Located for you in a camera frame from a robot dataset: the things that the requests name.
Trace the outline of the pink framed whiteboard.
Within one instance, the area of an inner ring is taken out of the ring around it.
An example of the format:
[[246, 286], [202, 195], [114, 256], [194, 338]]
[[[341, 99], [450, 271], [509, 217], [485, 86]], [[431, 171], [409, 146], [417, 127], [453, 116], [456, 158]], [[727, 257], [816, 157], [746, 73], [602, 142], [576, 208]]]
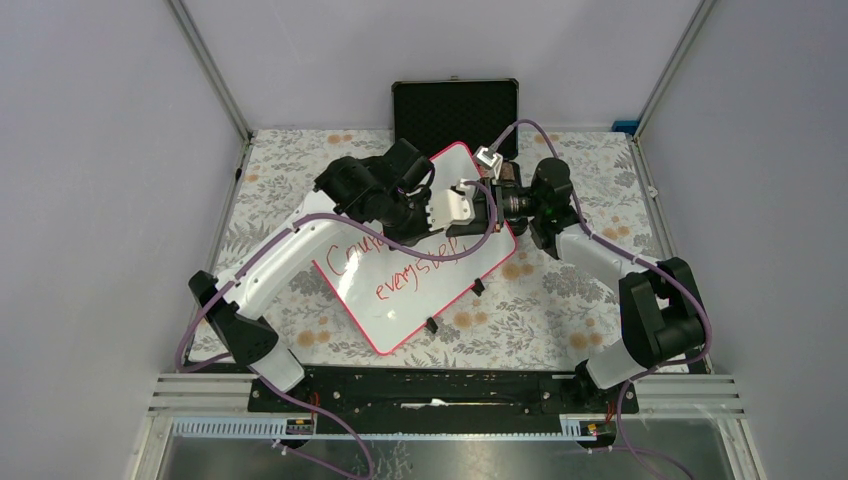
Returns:
[[[469, 147], [455, 142], [430, 159], [435, 177], [431, 195], [480, 172]], [[509, 228], [490, 236], [473, 233], [473, 221], [421, 240], [412, 252], [392, 250], [381, 241], [378, 223], [366, 231], [340, 226], [331, 244], [313, 259], [345, 310], [372, 348], [388, 355], [425, 327], [508, 259], [517, 242]]]

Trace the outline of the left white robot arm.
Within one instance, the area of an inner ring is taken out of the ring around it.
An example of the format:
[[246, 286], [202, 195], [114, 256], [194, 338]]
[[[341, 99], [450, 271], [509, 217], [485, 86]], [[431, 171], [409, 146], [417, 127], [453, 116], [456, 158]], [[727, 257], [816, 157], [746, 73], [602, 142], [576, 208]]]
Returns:
[[378, 223], [390, 249], [412, 252], [431, 234], [425, 206], [434, 177], [431, 160], [404, 139], [381, 155], [333, 160], [293, 217], [245, 259], [218, 274], [199, 271], [191, 277], [201, 314], [234, 362], [269, 383], [272, 398], [285, 410], [304, 407], [311, 387], [301, 363], [263, 316], [271, 302], [344, 224], [363, 230]]

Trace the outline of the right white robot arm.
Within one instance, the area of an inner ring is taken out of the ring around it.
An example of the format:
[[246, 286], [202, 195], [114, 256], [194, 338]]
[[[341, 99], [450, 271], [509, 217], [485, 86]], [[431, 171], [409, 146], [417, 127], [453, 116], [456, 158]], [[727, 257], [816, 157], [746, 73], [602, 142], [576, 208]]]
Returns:
[[679, 365], [691, 349], [707, 351], [712, 330], [690, 266], [677, 257], [640, 257], [593, 231], [563, 160], [541, 160], [524, 187], [501, 155], [483, 148], [474, 159], [496, 205], [488, 220], [527, 222], [538, 249], [580, 268], [616, 296], [621, 338], [577, 367], [573, 396], [579, 407], [597, 412], [612, 400], [613, 387]]

